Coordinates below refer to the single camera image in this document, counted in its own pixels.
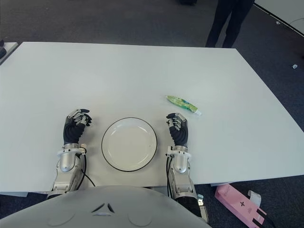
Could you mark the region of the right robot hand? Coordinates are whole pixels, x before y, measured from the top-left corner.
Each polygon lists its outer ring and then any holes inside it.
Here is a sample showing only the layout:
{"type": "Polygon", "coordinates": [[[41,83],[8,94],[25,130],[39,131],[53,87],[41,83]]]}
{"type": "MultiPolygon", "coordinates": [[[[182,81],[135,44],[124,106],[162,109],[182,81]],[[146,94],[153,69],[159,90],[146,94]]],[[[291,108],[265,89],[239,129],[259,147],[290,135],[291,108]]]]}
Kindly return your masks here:
{"type": "Polygon", "coordinates": [[[175,146],[188,147],[188,122],[180,113],[171,113],[166,116],[170,135],[175,146]]]}

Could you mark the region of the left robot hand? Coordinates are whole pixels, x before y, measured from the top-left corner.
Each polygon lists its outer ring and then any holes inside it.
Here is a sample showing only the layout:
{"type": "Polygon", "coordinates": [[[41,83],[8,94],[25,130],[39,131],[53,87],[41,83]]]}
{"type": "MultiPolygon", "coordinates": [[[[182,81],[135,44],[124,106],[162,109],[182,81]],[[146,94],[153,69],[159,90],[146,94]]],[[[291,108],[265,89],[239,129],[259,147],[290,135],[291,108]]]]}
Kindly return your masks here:
{"type": "Polygon", "coordinates": [[[70,143],[78,144],[85,127],[90,126],[92,123],[89,112],[87,109],[75,109],[66,117],[63,129],[64,145],[70,143]]]}

